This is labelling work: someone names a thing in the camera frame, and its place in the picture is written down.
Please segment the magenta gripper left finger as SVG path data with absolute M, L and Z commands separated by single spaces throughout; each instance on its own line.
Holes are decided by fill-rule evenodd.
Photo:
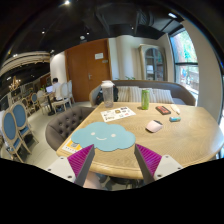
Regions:
M 69 157 L 59 157 L 47 168 L 47 171 L 83 186 L 94 155 L 94 146 L 89 145 Z

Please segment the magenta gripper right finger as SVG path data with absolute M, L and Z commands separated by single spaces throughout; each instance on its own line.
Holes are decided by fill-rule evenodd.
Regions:
M 135 145 L 134 154 L 145 184 L 152 183 L 182 169 L 182 166 L 170 155 L 159 155 L 139 144 Z

